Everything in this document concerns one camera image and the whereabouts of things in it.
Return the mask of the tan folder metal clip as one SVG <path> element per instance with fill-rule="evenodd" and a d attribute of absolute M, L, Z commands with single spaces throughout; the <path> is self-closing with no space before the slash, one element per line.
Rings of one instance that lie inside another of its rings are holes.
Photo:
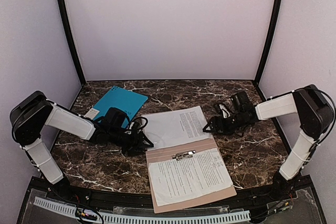
<path fill-rule="evenodd" d="M 196 153 L 196 150 L 192 150 L 192 151 L 185 151 L 185 152 L 180 152 L 180 153 L 176 153 L 174 155 L 172 155 L 172 158 L 180 161 L 186 158 L 191 158 L 194 156 L 194 154 Z"/>

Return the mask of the tan brown folder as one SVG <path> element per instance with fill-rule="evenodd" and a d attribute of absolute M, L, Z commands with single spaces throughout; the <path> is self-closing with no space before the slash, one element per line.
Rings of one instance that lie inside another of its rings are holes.
<path fill-rule="evenodd" d="M 156 214 L 237 195 L 213 138 L 147 151 L 146 162 Z"/>

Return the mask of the printed paper sheet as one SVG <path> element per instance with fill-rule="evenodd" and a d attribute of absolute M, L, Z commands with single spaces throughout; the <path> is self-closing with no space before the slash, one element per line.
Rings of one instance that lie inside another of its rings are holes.
<path fill-rule="evenodd" d="M 154 149 L 179 146 L 212 138 L 203 132 L 207 124 L 200 106 L 189 109 L 145 114 L 148 120 L 144 134 L 154 144 Z"/>
<path fill-rule="evenodd" d="M 150 163 L 149 177 L 157 207 L 181 209 L 237 195 L 218 148 L 180 161 L 170 158 Z"/>

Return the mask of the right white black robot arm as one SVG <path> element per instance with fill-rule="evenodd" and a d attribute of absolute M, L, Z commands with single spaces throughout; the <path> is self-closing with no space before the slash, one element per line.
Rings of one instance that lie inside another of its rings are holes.
<path fill-rule="evenodd" d="M 203 132 L 232 135 L 239 128 L 269 119 L 279 122 L 286 138 L 293 136 L 293 129 L 297 129 L 296 140 L 288 142 L 291 150 L 287 159 L 272 178 L 269 197 L 282 199 L 294 188 L 298 175 L 311 161 L 317 147 L 333 131 L 334 100 L 314 84 L 269 97 L 256 105 L 245 91 L 233 94 L 230 100 L 234 109 L 216 105 L 218 115 L 208 120 Z"/>

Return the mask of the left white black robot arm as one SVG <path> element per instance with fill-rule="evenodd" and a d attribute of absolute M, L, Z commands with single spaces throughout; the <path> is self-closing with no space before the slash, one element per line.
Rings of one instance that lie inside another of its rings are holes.
<path fill-rule="evenodd" d="M 153 148 L 144 133 L 142 117 L 130 118 L 121 109 L 110 107 L 104 115 L 91 119 L 48 99 L 35 91 L 16 105 L 9 114 L 12 139 L 51 185 L 67 183 L 65 173 L 54 160 L 42 137 L 43 129 L 52 128 L 89 143 L 111 143 L 122 154 L 137 156 Z"/>

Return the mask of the teal folder with black inside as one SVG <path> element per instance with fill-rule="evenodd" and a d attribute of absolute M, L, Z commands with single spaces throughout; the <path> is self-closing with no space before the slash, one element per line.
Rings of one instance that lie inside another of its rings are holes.
<path fill-rule="evenodd" d="M 85 116 L 94 120 L 104 116 L 110 108 L 117 108 L 133 119 L 147 100 L 145 95 L 113 86 Z"/>

